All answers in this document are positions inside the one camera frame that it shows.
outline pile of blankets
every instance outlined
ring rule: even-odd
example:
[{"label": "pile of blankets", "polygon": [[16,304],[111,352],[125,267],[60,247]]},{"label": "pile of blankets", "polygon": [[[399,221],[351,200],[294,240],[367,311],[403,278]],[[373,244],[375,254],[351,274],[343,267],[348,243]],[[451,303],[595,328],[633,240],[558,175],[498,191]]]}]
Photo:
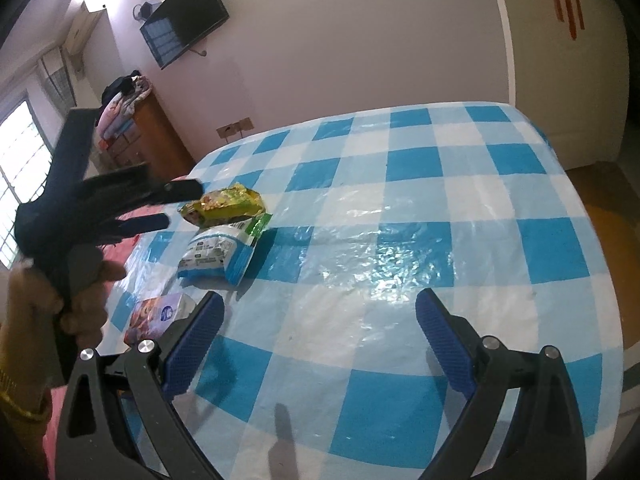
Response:
[{"label": "pile of blankets", "polygon": [[132,127],[132,116],[136,110],[136,104],[151,93],[152,86],[146,76],[134,75],[127,76],[126,84],[119,84],[116,89],[118,91],[104,106],[95,127],[96,133],[100,137],[99,145],[103,150],[106,150],[119,136]]}]

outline wooden floor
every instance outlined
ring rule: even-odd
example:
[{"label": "wooden floor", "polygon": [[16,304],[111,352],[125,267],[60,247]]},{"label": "wooden floor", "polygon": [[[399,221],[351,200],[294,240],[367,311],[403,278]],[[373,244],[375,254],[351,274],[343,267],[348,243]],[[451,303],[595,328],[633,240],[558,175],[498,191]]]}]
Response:
[{"label": "wooden floor", "polygon": [[566,173],[600,239],[618,298],[627,349],[640,340],[640,198],[612,162]]}]

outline tv screen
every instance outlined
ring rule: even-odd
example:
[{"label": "tv screen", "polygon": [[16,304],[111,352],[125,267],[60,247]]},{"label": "tv screen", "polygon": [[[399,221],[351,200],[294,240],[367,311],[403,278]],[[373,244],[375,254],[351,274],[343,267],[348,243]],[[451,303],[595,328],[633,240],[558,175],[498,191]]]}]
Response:
[{"label": "tv screen", "polygon": [[222,0],[165,0],[140,32],[160,68],[165,68],[228,17]]}]

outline table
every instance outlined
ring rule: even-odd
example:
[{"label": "table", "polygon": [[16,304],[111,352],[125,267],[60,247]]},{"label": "table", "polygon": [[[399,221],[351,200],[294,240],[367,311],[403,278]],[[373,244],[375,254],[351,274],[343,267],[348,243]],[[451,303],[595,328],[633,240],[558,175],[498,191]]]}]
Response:
[{"label": "table", "polygon": [[[241,182],[273,213],[244,280],[235,289],[177,280],[196,228],[169,206],[170,228],[141,238],[114,286],[99,350],[122,349],[136,300],[218,290],[220,336],[175,406],[227,480],[418,478],[464,403],[415,320],[427,286],[480,335],[524,351],[558,346],[590,475],[602,466],[622,387],[616,298],[578,195],[515,108],[322,118],[225,146],[191,176],[208,190]],[[139,442],[147,454],[143,432]]]}]

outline wall socket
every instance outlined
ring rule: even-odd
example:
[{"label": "wall socket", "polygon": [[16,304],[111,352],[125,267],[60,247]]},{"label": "wall socket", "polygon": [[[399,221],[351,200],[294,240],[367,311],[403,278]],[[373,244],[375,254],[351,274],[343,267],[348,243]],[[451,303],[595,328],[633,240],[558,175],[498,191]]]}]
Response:
[{"label": "wall socket", "polygon": [[240,119],[237,123],[226,124],[225,126],[221,126],[220,128],[216,128],[220,139],[226,139],[236,133],[240,132],[242,136],[242,132],[246,132],[248,130],[253,130],[255,128],[249,117],[245,117],[244,119]]}]

